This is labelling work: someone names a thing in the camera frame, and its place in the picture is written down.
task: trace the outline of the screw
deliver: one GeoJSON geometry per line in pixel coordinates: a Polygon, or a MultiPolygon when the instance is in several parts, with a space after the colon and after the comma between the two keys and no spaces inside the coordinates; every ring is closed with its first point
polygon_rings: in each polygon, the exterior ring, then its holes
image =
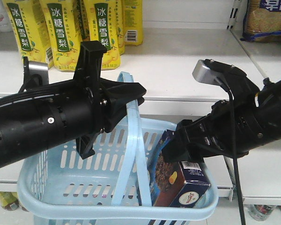
{"type": "Polygon", "coordinates": [[[53,118],[53,117],[49,117],[49,118],[48,118],[48,123],[50,123],[50,124],[51,124],[51,123],[54,123],[54,118],[53,118]]]}
{"type": "Polygon", "coordinates": [[[100,102],[100,105],[104,105],[104,106],[107,105],[107,100],[103,98],[102,101],[100,102]]]}
{"type": "Polygon", "coordinates": [[[205,143],[206,143],[207,145],[210,145],[210,140],[209,140],[208,137],[204,137],[204,140],[205,140],[205,143]]]}
{"type": "Polygon", "coordinates": [[[200,123],[199,127],[200,127],[200,129],[201,129],[202,132],[205,131],[203,124],[200,123]]]}

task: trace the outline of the cardboard box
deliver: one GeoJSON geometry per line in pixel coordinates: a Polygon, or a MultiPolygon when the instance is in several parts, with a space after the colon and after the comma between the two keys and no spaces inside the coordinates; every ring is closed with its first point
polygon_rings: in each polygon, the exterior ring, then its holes
{"type": "Polygon", "coordinates": [[[164,162],[161,150],[172,137],[173,131],[164,132],[148,168],[152,205],[192,208],[210,183],[197,163],[164,162]]]}

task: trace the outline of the wire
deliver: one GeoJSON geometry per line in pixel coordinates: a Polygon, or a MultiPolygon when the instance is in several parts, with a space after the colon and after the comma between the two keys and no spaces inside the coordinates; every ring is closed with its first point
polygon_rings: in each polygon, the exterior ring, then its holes
{"type": "Polygon", "coordinates": [[[230,122],[231,122],[231,134],[232,134],[232,153],[233,153],[233,167],[234,167],[234,175],[235,175],[235,183],[237,189],[237,201],[238,208],[240,214],[240,220],[242,225],[245,225],[245,217],[244,217],[244,204],[243,204],[243,194],[240,186],[239,172],[238,172],[238,163],[237,163],[237,151],[236,151],[236,127],[235,127],[235,115],[234,115],[234,104],[233,104],[233,96],[231,91],[228,91],[229,95],[229,103],[230,103],[230,122]]]}

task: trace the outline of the juice carton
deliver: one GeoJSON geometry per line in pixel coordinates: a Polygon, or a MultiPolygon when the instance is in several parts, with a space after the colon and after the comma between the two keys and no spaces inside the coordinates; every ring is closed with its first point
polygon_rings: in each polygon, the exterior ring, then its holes
{"type": "Polygon", "coordinates": [[[3,0],[13,26],[19,52],[29,60],[53,66],[52,50],[44,14],[38,0],[3,0]]]}
{"type": "Polygon", "coordinates": [[[102,70],[119,67],[120,55],[117,37],[115,0],[84,0],[90,28],[90,39],[98,40],[107,48],[103,55],[102,70]]]}
{"type": "Polygon", "coordinates": [[[116,20],[117,20],[117,36],[118,36],[118,50],[120,55],[125,52],[124,45],[124,26],[123,26],[123,13],[122,13],[122,0],[116,0],[116,20]]]}
{"type": "Polygon", "coordinates": [[[40,0],[49,31],[55,67],[75,71],[82,41],[76,0],[40,0]]]}
{"type": "Polygon", "coordinates": [[[140,45],[143,41],[142,0],[123,0],[125,45],[140,45]]]}
{"type": "Polygon", "coordinates": [[[81,38],[83,41],[89,41],[89,23],[83,0],[77,0],[77,15],[81,38]]]}

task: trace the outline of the white shelf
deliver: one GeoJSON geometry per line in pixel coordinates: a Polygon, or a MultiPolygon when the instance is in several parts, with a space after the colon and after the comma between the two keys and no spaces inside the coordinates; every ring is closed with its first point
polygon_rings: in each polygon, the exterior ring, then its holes
{"type": "MultiPolygon", "coordinates": [[[[237,40],[242,38],[242,31],[233,30],[232,33],[237,40]]],[[[239,40],[239,43],[265,78],[269,77],[272,82],[281,80],[281,42],[258,43],[239,40]]]]}
{"type": "MultiPolygon", "coordinates": [[[[12,32],[0,33],[0,40],[9,43],[5,46],[9,51],[0,51],[0,96],[16,93],[22,84],[22,67],[11,36],[12,32]]],[[[197,61],[210,58],[234,64],[262,87],[262,75],[228,30],[145,29],[144,43],[128,46],[121,66],[103,71],[101,76],[116,80],[120,71],[130,72],[147,89],[141,114],[203,116],[215,101],[227,99],[220,87],[198,83],[192,77],[197,61]]],[[[71,79],[73,73],[52,68],[49,76],[54,83],[71,79]]]]}
{"type": "Polygon", "coordinates": [[[281,205],[281,140],[238,160],[244,204],[281,205]]]}

